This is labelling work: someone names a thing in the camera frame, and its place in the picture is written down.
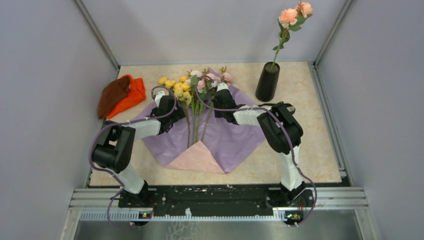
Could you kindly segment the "pink and white flower bunch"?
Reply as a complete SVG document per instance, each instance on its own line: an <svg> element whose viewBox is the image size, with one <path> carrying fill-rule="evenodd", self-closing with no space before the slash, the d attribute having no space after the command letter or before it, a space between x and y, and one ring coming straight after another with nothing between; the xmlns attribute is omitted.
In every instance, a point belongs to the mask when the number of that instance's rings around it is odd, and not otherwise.
<svg viewBox="0 0 424 240"><path fill-rule="evenodd" d="M193 96L191 105L180 103L186 116L188 127L187 147L191 147L198 141L203 141L206 135L207 126L212 116L212 100L215 98L218 83L226 83L228 86L233 83L232 76L228 73L227 67L222 67L218 72L211 68L200 70L189 70L188 79L191 82L191 93Z"/></svg>

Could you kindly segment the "purple wrapping paper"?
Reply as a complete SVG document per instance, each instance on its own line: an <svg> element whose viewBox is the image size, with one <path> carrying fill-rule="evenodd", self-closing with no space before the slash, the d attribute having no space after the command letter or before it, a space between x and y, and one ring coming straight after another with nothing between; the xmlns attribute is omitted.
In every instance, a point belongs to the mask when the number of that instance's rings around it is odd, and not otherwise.
<svg viewBox="0 0 424 240"><path fill-rule="evenodd" d="M233 87L232 84L228 87L237 103L254 104L240 89ZM264 140L264 134L258 126L229 123L224 118L215 118L212 110L205 137L201 142L227 174L241 164ZM168 132L145 137L142 142L159 164L166 167L188 149L186 117L175 123Z"/></svg>

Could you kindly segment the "pink wrapping paper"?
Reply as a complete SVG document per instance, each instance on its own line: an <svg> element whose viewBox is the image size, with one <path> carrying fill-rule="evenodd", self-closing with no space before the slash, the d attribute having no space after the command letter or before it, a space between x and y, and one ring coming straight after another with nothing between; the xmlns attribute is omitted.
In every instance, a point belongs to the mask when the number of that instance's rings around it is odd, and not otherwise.
<svg viewBox="0 0 424 240"><path fill-rule="evenodd" d="M224 170L202 141L194 143L165 167L173 170L225 174Z"/></svg>

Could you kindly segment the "black ribbon with gold lettering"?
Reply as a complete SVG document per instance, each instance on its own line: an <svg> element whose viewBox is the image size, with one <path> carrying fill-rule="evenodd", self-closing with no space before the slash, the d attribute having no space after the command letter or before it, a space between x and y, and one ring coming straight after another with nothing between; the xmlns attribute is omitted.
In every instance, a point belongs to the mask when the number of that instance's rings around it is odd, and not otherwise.
<svg viewBox="0 0 424 240"><path fill-rule="evenodd" d="M289 113L291 113L292 115L296 112L296 108L290 104L290 103L285 103L283 101L280 101L278 103L263 103L263 104L259 104L259 107L273 107L274 105L278 105L281 104L282 106L284 106Z"/></svg>

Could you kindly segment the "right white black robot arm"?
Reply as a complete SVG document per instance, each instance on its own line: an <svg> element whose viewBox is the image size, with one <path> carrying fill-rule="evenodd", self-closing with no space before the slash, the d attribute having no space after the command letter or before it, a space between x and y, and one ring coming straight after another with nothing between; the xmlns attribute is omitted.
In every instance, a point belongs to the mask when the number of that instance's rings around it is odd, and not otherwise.
<svg viewBox="0 0 424 240"><path fill-rule="evenodd" d="M287 206L301 200L305 181L299 172L299 150L304 132L294 118L296 108L283 101L259 106L237 105L230 91L219 88L212 100L214 114L234 125L260 127L271 149L278 153L281 163L281 199Z"/></svg>

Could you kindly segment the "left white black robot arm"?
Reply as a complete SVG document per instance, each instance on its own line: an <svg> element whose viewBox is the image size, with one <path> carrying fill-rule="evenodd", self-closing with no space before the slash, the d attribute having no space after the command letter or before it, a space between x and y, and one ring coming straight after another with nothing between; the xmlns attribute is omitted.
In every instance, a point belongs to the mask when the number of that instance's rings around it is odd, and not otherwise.
<svg viewBox="0 0 424 240"><path fill-rule="evenodd" d="M173 96L156 96L155 103L156 107L144 118L123 123L107 121L93 141L89 157L91 166L114 177L138 207L149 203L150 193L147 182L130 164L134 142L164 134L185 117Z"/></svg>

